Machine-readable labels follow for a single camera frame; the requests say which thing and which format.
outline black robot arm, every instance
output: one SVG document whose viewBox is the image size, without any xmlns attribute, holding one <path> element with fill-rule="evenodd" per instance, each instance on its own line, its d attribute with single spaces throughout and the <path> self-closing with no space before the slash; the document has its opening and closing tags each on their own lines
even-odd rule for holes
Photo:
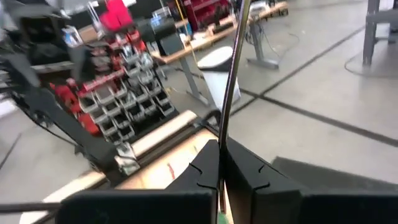
<svg viewBox="0 0 398 224">
<path fill-rule="evenodd" d="M 118 154 L 116 146 L 92 136 L 73 116 L 64 111 L 53 93 L 41 86 L 39 77 L 24 54 L 3 56 L 2 69 L 12 80 L 10 84 L 15 85 L 18 93 L 23 95 L 24 103 L 32 114 L 40 114 L 54 122 L 81 146 L 83 155 L 103 172 L 118 170 L 114 160 Z"/>
</svg>

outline concrete floor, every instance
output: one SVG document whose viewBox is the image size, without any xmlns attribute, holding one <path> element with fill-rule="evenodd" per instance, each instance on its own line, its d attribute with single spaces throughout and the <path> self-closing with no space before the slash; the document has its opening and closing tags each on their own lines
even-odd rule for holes
<svg viewBox="0 0 398 224">
<path fill-rule="evenodd" d="M 271 46 L 283 55 L 279 70 L 248 65 L 245 58 L 253 57 L 254 49 L 244 44 L 238 77 L 243 97 L 234 106 L 238 112 L 231 118 L 231 137 L 267 161 L 285 157 L 398 184 L 398 76 L 392 73 L 398 65 L 386 63 L 386 55 L 398 58 L 398 46 L 387 49 L 379 43 L 370 75 L 354 75 L 344 65 L 357 55 L 347 67 L 360 70 L 367 2 L 289 3 L 288 17 L 264 23 Z M 391 5 L 383 1 L 381 7 Z M 380 26 L 378 33 L 387 29 Z M 262 42 L 266 56 L 277 59 Z M 232 43 L 233 35 L 215 47 Z M 208 51 L 198 52 L 197 58 Z M 188 61 L 199 73 L 193 59 Z M 176 107 L 205 114 L 208 108 L 184 93 L 183 73 L 168 76 L 165 84 L 178 90 L 171 93 Z M 209 96 L 203 80 L 196 81 Z M 0 158 L 19 133 L 22 137 L 0 170 L 0 202 L 41 200 L 88 169 L 71 145 L 35 127 L 19 111 L 0 120 Z M 9 215 L 0 217 L 0 223 L 18 219 Z"/>
</svg>

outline metal rod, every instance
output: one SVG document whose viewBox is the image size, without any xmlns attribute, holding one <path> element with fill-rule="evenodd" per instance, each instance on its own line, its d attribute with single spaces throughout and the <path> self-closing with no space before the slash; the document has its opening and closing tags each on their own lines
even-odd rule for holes
<svg viewBox="0 0 398 224">
<path fill-rule="evenodd" d="M 249 19 L 250 2 L 251 2 L 251 0 L 243 0 L 242 4 L 241 4 L 238 28 L 236 30 L 234 49 L 233 49 L 233 53 L 232 53 L 232 64 L 231 64 L 231 68 L 228 73 L 228 81 L 227 81 L 226 89 L 225 89 L 223 110 L 221 112 L 221 120 L 220 120 L 220 131 L 218 133 L 218 145 L 220 147 L 221 163 L 225 163 L 225 160 L 226 160 L 226 150 L 227 150 L 226 141 L 228 138 L 229 114 L 231 112 L 232 99 L 233 99 L 233 95 L 234 95 L 236 77 L 237 77 L 238 68 L 239 68 L 239 60 L 241 58 L 244 30 L 246 28 L 246 25 L 248 24 L 248 19 Z M 225 173 L 225 170 L 222 169 L 219 190 L 220 190 L 220 210 L 221 210 L 221 212 L 226 213 L 226 198 L 225 198 L 225 192 L 224 192 L 224 173 Z"/>
<path fill-rule="evenodd" d="M 229 114 L 232 107 L 232 99 L 238 74 L 239 60 L 241 58 L 244 30 L 248 24 L 250 0 L 243 0 L 241 10 L 239 12 L 238 29 L 235 35 L 234 49 L 232 54 L 232 64 L 228 74 L 226 91 L 223 102 L 223 110 L 221 112 L 220 131 L 218 144 L 220 150 L 226 149 L 226 140 L 228 138 Z"/>
<path fill-rule="evenodd" d="M 0 214 L 36 212 L 36 211 L 54 211 L 61 207 L 61 203 L 15 203 L 0 204 Z"/>
</svg>

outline storage bin rack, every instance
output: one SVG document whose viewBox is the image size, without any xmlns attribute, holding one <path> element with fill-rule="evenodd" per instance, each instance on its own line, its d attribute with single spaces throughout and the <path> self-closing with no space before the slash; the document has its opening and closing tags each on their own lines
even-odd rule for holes
<svg viewBox="0 0 398 224">
<path fill-rule="evenodd" d="M 123 44 L 104 42 L 91 47 L 97 78 L 68 86 L 75 90 L 70 97 L 77 98 L 77 106 L 71 106 L 77 108 L 72 111 L 77 120 L 91 134 L 114 144 L 132 143 L 141 133 L 177 114 L 153 71 L 150 55 L 134 45 L 133 54 L 124 54 Z"/>
</svg>

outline workbench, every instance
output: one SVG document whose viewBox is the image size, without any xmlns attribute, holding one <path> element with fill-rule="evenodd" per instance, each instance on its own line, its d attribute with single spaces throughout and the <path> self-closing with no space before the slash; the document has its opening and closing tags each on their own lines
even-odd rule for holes
<svg viewBox="0 0 398 224">
<path fill-rule="evenodd" d="M 258 22 L 260 22 L 263 19 L 267 19 L 271 15 L 281 11 L 286 10 L 288 7 L 288 4 L 286 2 L 278 2 L 275 4 L 275 6 L 271 7 L 269 10 L 264 10 L 259 12 L 259 14 L 256 16 L 256 18 L 249 17 L 248 20 L 248 26 L 250 26 L 250 31 L 253 36 L 253 44 L 254 44 L 254 49 L 256 51 L 256 58 L 248 58 L 249 63 L 256 64 L 258 66 L 262 67 L 267 67 L 267 68 L 278 68 L 278 64 L 275 62 L 272 62 L 270 60 L 266 60 L 264 58 L 264 54 L 262 52 L 262 45 L 261 45 L 261 40 L 259 39 L 259 26 Z M 192 44 L 185 45 L 184 49 L 168 56 L 161 56 L 158 52 L 151 52 L 151 55 L 158 60 L 162 64 L 170 64 L 172 62 L 179 61 L 181 66 L 182 66 L 182 71 L 185 75 L 185 78 L 187 79 L 187 82 L 189 84 L 189 87 L 191 91 L 188 91 L 187 93 L 190 94 L 192 97 L 195 99 L 201 101 L 205 105 L 209 105 L 209 101 L 199 92 L 199 89 L 195 83 L 195 80 L 193 79 L 192 72 L 190 70 L 189 64 L 187 62 L 187 59 L 185 58 L 186 56 L 192 54 L 192 52 L 200 49 L 205 49 L 209 46 L 211 46 L 213 43 L 221 40 L 222 38 L 232 34 L 235 32 L 237 29 L 238 25 L 236 22 L 236 19 L 234 16 L 229 16 L 225 19 L 220 20 L 220 25 L 223 25 L 227 22 L 233 22 L 234 26 L 230 27 L 229 29 L 226 29 L 222 32 L 219 32 L 217 34 L 212 34 L 212 30 L 214 28 L 214 25 L 208 26 L 208 35 L 205 36 L 203 40 L 200 41 L 192 41 Z M 176 28 L 180 28 L 185 26 L 188 23 L 187 19 L 182 20 L 180 22 L 176 22 L 175 26 Z M 81 38 L 83 39 L 84 42 L 92 42 L 96 40 L 97 34 L 92 26 L 88 26 L 85 28 L 82 28 L 79 30 L 79 33 L 81 35 Z"/>
<path fill-rule="evenodd" d="M 175 136 L 181 129 L 197 119 L 197 115 L 191 111 L 185 111 L 165 123 L 161 127 L 153 130 L 140 140 L 132 144 L 132 148 L 137 157 L 143 154 L 148 155 L 149 150 L 156 147 L 165 139 Z M 187 167 L 189 162 L 195 158 L 198 152 L 205 146 L 208 140 L 217 139 L 215 131 L 203 127 L 196 128 L 196 131 L 188 133 L 185 138 L 180 138 L 181 142 L 172 146 L 170 150 L 158 157 L 153 162 L 141 164 L 144 166 L 141 170 L 121 182 L 116 189 L 164 189 L 175 178 L 177 178 Z M 71 181 L 61 189 L 50 194 L 43 199 L 43 202 L 60 202 L 69 195 L 85 189 L 103 188 L 105 184 L 105 176 L 102 173 L 89 171 L 81 177 Z M 51 220 L 53 214 L 48 212 L 25 212 L 19 221 L 20 224 L 45 223 Z M 226 217 L 229 224 L 233 224 L 231 210 L 227 202 Z"/>
</svg>

